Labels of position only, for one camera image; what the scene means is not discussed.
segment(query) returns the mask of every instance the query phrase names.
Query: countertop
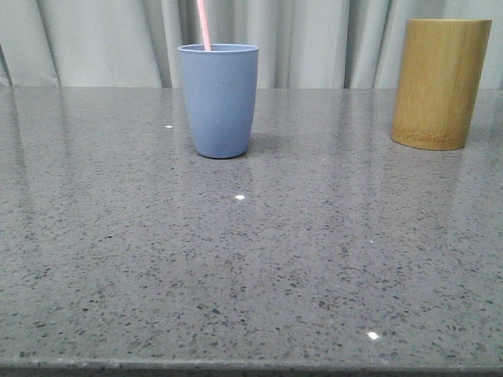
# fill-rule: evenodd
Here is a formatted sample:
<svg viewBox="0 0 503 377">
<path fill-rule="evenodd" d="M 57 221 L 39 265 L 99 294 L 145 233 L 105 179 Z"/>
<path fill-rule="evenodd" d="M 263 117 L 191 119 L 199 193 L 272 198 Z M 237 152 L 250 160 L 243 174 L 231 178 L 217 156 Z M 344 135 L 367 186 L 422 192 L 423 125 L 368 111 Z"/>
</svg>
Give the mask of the countertop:
<svg viewBox="0 0 503 377">
<path fill-rule="evenodd" d="M 259 90 L 207 159 L 182 92 L 0 89 L 0 375 L 503 375 L 503 91 L 466 148 L 394 90 Z"/>
</svg>

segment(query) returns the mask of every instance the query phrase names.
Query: plastic cup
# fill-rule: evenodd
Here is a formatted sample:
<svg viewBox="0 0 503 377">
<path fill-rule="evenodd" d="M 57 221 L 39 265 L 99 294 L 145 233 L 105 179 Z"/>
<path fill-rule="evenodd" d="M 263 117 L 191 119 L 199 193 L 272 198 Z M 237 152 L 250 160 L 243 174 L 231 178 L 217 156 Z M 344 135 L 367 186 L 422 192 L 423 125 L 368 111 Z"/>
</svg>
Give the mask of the plastic cup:
<svg viewBox="0 0 503 377">
<path fill-rule="evenodd" d="M 178 47 L 185 109 L 196 150 L 228 159 L 250 141 L 257 89 L 259 48 L 213 44 Z"/>
</svg>

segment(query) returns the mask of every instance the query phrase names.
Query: gray countertop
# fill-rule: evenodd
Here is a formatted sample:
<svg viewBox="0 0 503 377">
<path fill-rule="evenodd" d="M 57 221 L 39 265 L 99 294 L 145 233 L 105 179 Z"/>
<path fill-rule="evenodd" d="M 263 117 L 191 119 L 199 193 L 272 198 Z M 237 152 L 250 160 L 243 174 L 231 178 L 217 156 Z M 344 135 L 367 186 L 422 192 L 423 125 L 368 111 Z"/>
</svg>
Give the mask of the gray countertop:
<svg viewBox="0 0 503 377">
<path fill-rule="evenodd" d="M 394 98 L 260 90 L 215 160 L 180 90 L 0 89 L 0 375 L 503 375 L 503 91 L 452 152 Z"/>
</svg>

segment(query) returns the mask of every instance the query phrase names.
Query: curtain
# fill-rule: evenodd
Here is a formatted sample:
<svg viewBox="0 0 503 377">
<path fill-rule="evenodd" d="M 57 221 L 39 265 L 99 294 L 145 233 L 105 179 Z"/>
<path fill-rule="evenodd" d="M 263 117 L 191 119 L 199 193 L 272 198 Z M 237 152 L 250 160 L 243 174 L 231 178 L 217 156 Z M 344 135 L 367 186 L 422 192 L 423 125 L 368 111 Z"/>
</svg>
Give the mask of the curtain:
<svg viewBox="0 0 503 377">
<path fill-rule="evenodd" d="M 211 41 L 260 48 L 260 88 L 395 88 L 408 18 L 493 27 L 480 87 L 503 88 L 500 0 L 206 0 Z M 0 0 L 0 86 L 180 87 L 196 0 Z"/>
</svg>

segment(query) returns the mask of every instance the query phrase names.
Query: gray curtain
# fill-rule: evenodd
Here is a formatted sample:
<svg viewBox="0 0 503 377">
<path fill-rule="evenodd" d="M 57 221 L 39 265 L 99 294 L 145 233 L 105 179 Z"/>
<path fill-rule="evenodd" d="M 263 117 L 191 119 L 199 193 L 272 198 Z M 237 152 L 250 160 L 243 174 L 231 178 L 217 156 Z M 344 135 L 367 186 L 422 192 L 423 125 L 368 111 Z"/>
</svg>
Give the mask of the gray curtain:
<svg viewBox="0 0 503 377">
<path fill-rule="evenodd" d="M 196 0 L 0 0 L 0 86 L 180 87 Z M 207 0 L 211 41 L 260 47 L 260 88 L 395 88 L 408 18 L 493 20 L 481 88 L 503 88 L 500 0 Z"/>
</svg>

